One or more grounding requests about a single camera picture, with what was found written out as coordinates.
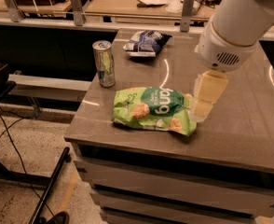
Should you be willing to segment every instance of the snack bag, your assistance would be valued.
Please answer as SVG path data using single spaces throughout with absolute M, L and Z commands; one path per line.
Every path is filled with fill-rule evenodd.
M 174 131 L 189 136 L 196 129 L 188 112 L 192 95 L 164 88 L 117 91 L 112 121 L 133 129 Z
M 170 38 L 171 35 L 157 31 L 140 31 L 134 34 L 123 49 L 131 57 L 156 57 Z

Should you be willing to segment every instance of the dark snack bag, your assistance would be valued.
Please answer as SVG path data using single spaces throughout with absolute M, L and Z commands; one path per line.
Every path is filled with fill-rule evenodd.
M 171 35 L 157 31 L 140 31 L 133 35 L 123 49 L 131 57 L 156 57 L 170 38 Z

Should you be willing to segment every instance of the wire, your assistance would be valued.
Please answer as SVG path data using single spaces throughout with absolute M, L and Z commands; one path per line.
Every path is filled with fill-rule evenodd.
M 21 156 L 21 154 L 19 153 L 18 149 L 16 148 L 15 143 L 14 143 L 14 141 L 13 141 L 11 135 L 10 135 L 10 132 L 8 131 L 9 127 L 12 127 L 17 121 L 15 121 L 13 124 L 11 124 L 9 127 L 7 127 L 7 124 L 6 124 L 5 120 L 3 119 L 3 117 L 2 117 L 1 115 L 0 115 L 0 120 L 2 120 L 2 122 L 3 122 L 3 124 L 4 124 L 5 128 L 6 128 L 6 130 L 4 131 L 4 133 L 7 132 L 7 135 L 8 135 L 8 138 L 9 138 L 9 140 L 10 140 L 10 143 L 12 144 L 12 146 L 14 147 L 15 151 L 16 151 L 17 154 L 18 154 L 18 157 L 19 157 L 19 159 L 20 159 L 20 161 L 21 161 L 21 166 L 22 166 L 22 168 L 23 168 L 24 173 L 25 173 L 26 175 L 28 175 L 28 173 L 27 173 L 27 171 L 26 171 L 26 168 L 25 168 L 25 165 L 24 165 L 24 161 L 23 161 L 23 159 L 22 159 L 22 156 Z M 33 186 L 32 183 L 30 183 L 30 186 L 31 186 L 31 188 L 32 188 L 32 190 L 33 190 L 33 192 L 34 192 L 34 194 L 35 194 L 40 200 L 42 200 L 42 197 L 36 192 L 36 190 L 34 189 L 34 186 Z M 49 208 L 49 206 L 47 205 L 46 202 L 45 202 L 45 206 L 47 207 L 48 211 L 49 211 L 49 212 L 52 214 L 52 216 L 54 217 L 53 212 L 51 211 L 51 209 Z

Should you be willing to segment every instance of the soda can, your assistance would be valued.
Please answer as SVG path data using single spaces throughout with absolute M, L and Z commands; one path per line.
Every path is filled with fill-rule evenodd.
M 92 44 L 100 85 L 111 87 L 116 83 L 115 64 L 109 41 L 96 41 Z

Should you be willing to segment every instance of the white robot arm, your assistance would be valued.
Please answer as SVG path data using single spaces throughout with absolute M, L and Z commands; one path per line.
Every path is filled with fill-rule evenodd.
M 192 120 L 208 117 L 228 83 L 225 72 L 238 69 L 273 24 L 274 0 L 222 0 L 199 41 L 200 59 L 211 70 L 196 81 Z

